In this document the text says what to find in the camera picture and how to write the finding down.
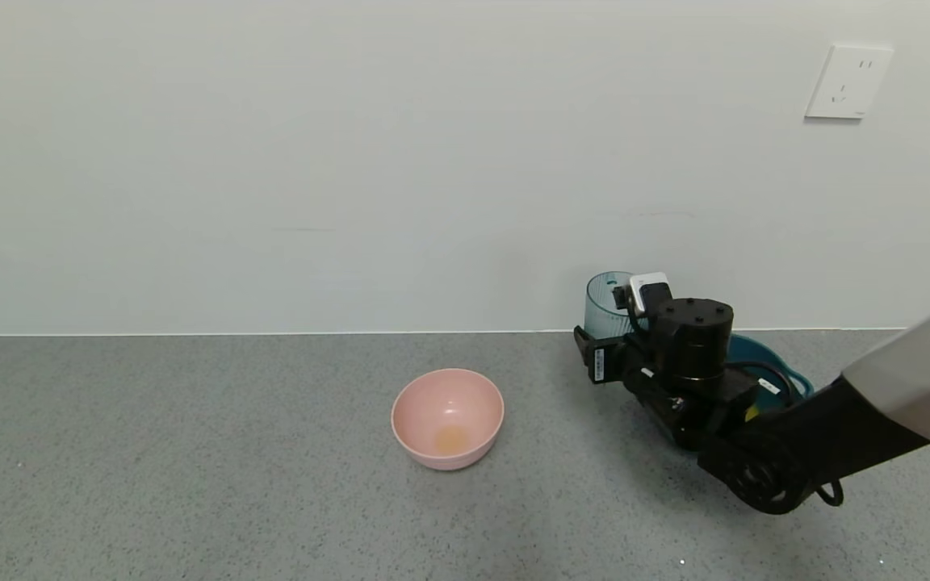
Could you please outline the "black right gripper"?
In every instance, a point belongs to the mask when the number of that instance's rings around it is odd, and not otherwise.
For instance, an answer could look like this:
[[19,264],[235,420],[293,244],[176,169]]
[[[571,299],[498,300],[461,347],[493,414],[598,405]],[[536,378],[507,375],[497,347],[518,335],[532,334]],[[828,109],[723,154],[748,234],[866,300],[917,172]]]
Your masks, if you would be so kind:
[[630,368],[641,367],[641,345],[635,333],[593,339],[582,326],[575,326],[573,341],[594,385],[623,382]]

